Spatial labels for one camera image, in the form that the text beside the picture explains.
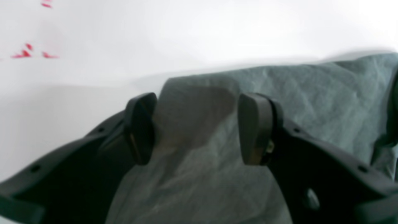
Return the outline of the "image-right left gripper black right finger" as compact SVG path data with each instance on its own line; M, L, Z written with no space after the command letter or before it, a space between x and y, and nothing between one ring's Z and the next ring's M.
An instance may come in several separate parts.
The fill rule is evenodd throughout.
M294 224L396 224L397 183L315 139L266 95L238 98L243 163L273 174Z

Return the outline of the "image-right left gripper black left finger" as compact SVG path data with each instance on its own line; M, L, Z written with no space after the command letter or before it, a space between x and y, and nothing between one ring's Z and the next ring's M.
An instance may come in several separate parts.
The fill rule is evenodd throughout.
M84 137L1 182L1 216L24 224L104 224L124 176L151 159L156 104L155 93L132 98Z

